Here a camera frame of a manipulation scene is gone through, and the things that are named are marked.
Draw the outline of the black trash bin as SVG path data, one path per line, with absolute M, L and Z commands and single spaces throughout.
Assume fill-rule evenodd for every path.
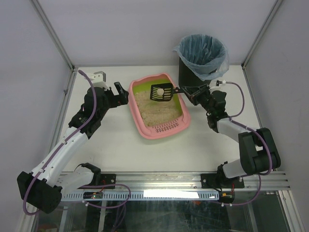
M 205 84 L 210 84 L 210 80 L 200 80 L 179 58 L 179 87 L 199 87 Z

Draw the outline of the round litter clump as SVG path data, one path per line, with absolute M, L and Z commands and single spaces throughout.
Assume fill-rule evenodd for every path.
M 156 90 L 156 94 L 157 94 L 158 96 L 163 96 L 163 95 L 164 95 L 164 89 L 158 88 L 158 89 Z

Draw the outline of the pink green litter box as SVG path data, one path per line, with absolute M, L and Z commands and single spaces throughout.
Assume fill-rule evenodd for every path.
M 180 95 L 171 101 L 150 100 L 151 85 L 174 83 L 167 73 L 133 80 L 129 85 L 128 105 L 140 135 L 146 139 L 161 139 L 187 129 L 191 123 L 189 110 Z

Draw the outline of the beige cat litter pellets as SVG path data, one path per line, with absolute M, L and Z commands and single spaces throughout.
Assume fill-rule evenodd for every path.
M 173 100 L 166 102 L 150 100 L 150 91 L 137 92 L 134 98 L 146 127 L 167 123 L 182 115 Z

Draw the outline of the left aluminium frame post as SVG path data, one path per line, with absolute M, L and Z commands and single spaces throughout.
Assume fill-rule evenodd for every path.
M 56 49 L 59 51 L 61 57 L 65 61 L 68 68 L 73 71 L 74 70 L 74 64 L 72 60 L 70 59 L 68 53 L 66 52 L 62 42 L 60 41 L 60 38 L 58 37 L 54 27 L 52 26 L 50 20 L 48 19 L 47 14 L 45 13 L 41 3 L 38 0 L 30 0 L 30 3 L 34 10 L 36 11 L 38 17 L 40 18 L 42 24 L 44 25 L 47 33 L 49 34 L 51 40 L 53 41 Z

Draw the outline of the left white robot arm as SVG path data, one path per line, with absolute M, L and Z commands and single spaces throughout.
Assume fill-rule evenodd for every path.
M 17 184 L 27 215 L 27 204 L 44 213 L 53 212 L 62 197 L 83 186 L 97 186 L 101 169 L 90 164 L 80 164 L 74 172 L 61 177 L 61 173 L 73 155 L 101 126 L 107 111 L 128 104 L 129 92 L 119 82 L 114 83 L 118 93 L 114 95 L 109 87 L 91 87 L 84 96 L 84 103 L 69 122 L 63 138 L 53 150 L 31 172 L 21 172 Z

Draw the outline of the black litter scoop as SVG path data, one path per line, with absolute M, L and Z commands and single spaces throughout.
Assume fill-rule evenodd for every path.
M 163 96 L 158 96 L 156 94 L 156 90 L 158 88 L 164 89 Z M 180 94 L 180 93 L 183 93 L 183 91 L 179 87 L 174 87 L 172 83 L 154 84 L 151 85 L 150 100 L 156 102 L 169 102 L 172 100 L 174 94 Z

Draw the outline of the blue plastic bin liner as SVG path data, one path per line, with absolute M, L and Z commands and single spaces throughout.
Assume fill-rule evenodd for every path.
M 173 51 L 201 81 L 222 77 L 229 70 L 228 49 L 215 37 L 206 34 L 188 35 L 180 40 Z

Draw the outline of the right aluminium frame post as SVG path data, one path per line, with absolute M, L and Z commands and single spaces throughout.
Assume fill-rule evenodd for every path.
M 249 60 L 251 59 L 253 53 L 255 52 L 258 44 L 260 43 L 260 41 L 262 40 L 264 34 L 266 33 L 268 27 L 270 26 L 271 22 L 273 21 L 274 17 L 276 16 L 278 10 L 280 9 L 280 7 L 282 6 L 282 4 L 284 3 L 284 0 L 276 0 L 273 4 L 273 6 L 271 7 L 271 10 L 269 11 L 265 21 L 263 22 L 252 46 L 250 47 L 244 61 L 242 62 L 242 67 L 245 67 L 248 63 Z

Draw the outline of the aluminium mounting rail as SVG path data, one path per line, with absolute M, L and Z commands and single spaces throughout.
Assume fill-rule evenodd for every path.
M 202 175 L 215 172 L 102 172 L 102 175 L 115 174 L 110 183 L 124 184 L 133 191 L 144 189 L 174 189 L 174 190 L 212 190 L 208 179 Z M 262 191 L 290 190 L 285 172 L 274 171 L 261 176 Z

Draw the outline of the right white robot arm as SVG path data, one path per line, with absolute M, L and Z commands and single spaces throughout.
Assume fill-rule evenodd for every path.
M 204 178 L 208 187 L 228 188 L 240 177 L 267 175 L 281 166 L 281 158 L 268 128 L 253 129 L 233 119 L 226 110 L 226 92 L 211 91 L 209 85 L 182 87 L 193 105 L 206 110 L 208 126 L 228 136 L 239 145 L 239 159 L 218 166 L 216 174 Z

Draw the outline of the aluminium frame post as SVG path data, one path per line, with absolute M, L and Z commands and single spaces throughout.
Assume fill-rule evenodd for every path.
M 269 11 L 265 21 L 263 22 L 252 46 L 250 47 L 244 61 L 242 62 L 242 67 L 245 67 L 248 63 L 249 60 L 251 59 L 253 53 L 255 52 L 258 44 L 260 43 L 260 41 L 262 40 L 264 34 L 266 33 L 268 27 L 270 26 L 271 22 L 273 21 L 274 17 L 276 16 L 278 10 L 280 9 L 280 7 L 282 6 L 282 4 L 284 3 L 284 0 L 276 0 L 273 4 L 273 6 L 271 7 L 271 10 Z
M 38 0 L 30 0 L 30 3 L 34 10 L 36 11 L 38 17 L 40 18 L 42 24 L 44 25 L 47 33 L 49 34 L 51 40 L 53 41 L 56 49 L 59 51 L 61 57 L 65 61 L 68 68 L 73 71 L 74 70 L 74 64 L 72 60 L 70 59 L 68 53 L 66 52 L 62 42 L 60 41 L 60 38 L 58 37 L 54 27 L 52 26 L 50 20 L 48 19 L 47 14 L 45 13 L 41 3 Z

